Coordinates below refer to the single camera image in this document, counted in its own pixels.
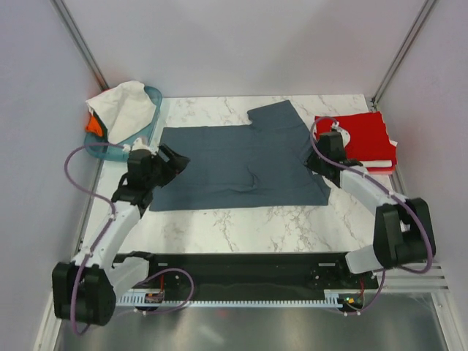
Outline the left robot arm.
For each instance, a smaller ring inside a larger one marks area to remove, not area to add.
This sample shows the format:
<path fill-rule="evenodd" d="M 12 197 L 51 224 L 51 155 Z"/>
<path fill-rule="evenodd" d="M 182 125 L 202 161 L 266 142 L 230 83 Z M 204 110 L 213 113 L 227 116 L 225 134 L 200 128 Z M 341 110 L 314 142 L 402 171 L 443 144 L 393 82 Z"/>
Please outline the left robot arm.
<path fill-rule="evenodd" d="M 57 263 L 52 271 L 54 314 L 73 327 L 106 325 L 122 295 L 137 284 L 154 287 L 160 280 L 160 269 L 141 254 L 114 260 L 152 203 L 154 189 L 168 185 L 190 160 L 165 144 L 154 151 L 137 140 L 125 150 L 127 171 L 112 197 L 96 196 L 110 206 L 101 229 L 70 262 Z"/>

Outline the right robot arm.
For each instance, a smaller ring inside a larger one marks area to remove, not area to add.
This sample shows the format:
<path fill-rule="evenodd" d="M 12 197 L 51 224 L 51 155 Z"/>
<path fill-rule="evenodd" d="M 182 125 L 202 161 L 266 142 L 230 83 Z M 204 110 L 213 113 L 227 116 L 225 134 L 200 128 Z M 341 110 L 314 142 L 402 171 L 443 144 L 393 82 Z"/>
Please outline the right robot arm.
<path fill-rule="evenodd" d="M 374 215 L 372 244 L 345 255 L 335 269 L 336 282 L 353 287 L 361 274 L 401 268 L 427 272 L 436 254 L 436 244 L 427 202 L 392 192 L 357 160 L 347 157 L 342 136 L 326 132 L 312 141 L 306 166 L 357 199 Z"/>

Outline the grey-blue t-shirt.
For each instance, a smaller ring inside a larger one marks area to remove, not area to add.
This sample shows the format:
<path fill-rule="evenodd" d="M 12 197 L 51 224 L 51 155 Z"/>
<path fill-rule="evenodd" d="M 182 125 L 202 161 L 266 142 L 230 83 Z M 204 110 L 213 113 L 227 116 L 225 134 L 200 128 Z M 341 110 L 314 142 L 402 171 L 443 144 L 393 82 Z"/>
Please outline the grey-blue t-shirt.
<path fill-rule="evenodd" d="M 151 211 L 327 206 L 331 189 L 305 166 L 312 143 L 292 103 L 247 115 L 248 125 L 164 129 L 162 142 L 190 162 L 154 190 Z"/>

